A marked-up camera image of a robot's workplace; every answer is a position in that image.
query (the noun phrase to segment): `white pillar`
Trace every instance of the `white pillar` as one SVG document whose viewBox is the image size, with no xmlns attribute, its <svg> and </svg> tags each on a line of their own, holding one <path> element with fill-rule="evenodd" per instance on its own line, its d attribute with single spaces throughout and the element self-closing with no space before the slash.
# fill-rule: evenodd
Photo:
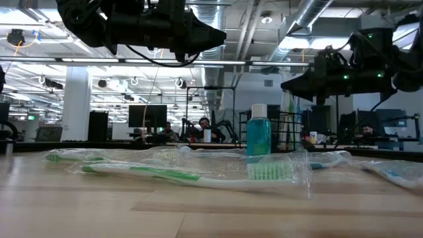
<svg viewBox="0 0 423 238">
<path fill-rule="evenodd" d="M 40 115 L 30 114 L 26 117 L 25 122 L 25 142 L 34 142 L 37 136 L 37 129 L 40 126 Z"/>
<path fill-rule="evenodd" d="M 92 80 L 88 67 L 67 67 L 61 140 L 88 139 Z"/>
</svg>

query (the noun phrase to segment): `wooden table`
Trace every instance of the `wooden table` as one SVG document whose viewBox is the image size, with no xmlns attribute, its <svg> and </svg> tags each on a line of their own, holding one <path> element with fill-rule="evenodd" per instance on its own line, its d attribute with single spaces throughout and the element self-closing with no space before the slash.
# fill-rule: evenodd
<svg viewBox="0 0 423 238">
<path fill-rule="evenodd" d="M 310 199 L 70 174 L 0 157 L 0 237 L 422 237 L 423 198 L 356 169 L 315 171 Z"/>
</svg>

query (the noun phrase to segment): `white bottle cap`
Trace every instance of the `white bottle cap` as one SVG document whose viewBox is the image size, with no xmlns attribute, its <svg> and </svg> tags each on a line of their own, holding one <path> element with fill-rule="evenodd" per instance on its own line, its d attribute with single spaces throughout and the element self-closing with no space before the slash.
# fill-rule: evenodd
<svg viewBox="0 0 423 238">
<path fill-rule="evenodd" d="M 253 104 L 251 106 L 251 116 L 253 118 L 267 118 L 267 105 L 266 104 Z"/>
</svg>

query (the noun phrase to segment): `plastic bag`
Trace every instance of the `plastic bag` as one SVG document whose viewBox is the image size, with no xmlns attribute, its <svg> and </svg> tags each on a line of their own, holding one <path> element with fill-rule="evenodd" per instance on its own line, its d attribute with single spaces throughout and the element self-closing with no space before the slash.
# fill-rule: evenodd
<svg viewBox="0 0 423 238">
<path fill-rule="evenodd" d="M 415 191 L 423 191 L 423 164 L 409 161 L 360 161 L 361 169 L 374 171 L 394 184 Z"/>
<path fill-rule="evenodd" d="M 289 172 L 278 180 L 248 179 L 245 150 L 192 151 L 185 147 L 161 150 L 60 149 L 49 151 L 46 158 L 74 159 L 67 171 L 72 173 L 112 173 L 166 179 L 190 186 L 233 190 L 271 190 L 283 192 L 287 187 L 309 192 L 311 170 L 306 150 L 262 156 L 259 165 L 283 163 Z"/>
<path fill-rule="evenodd" d="M 352 164 L 353 160 L 351 153 L 347 151 L 310 153 L 310 166 L 312 169 L 324 169 Z"/>
</svg>

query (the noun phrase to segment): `mouthwash bottle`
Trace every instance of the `mouthwash bottle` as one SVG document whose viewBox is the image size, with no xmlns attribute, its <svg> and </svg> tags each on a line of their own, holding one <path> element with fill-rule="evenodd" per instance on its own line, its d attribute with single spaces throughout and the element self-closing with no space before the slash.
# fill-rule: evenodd
<svg viewBox="0 0 423 238">
<path fill-rule="evenodd" d="M 267 105 L 254 104 L 251 119 L 247 123 L 247 164 L 257 163 L 261 158 L 251 156 L 270 154 L 270 121 L 267 119 Z"/>
</svg>

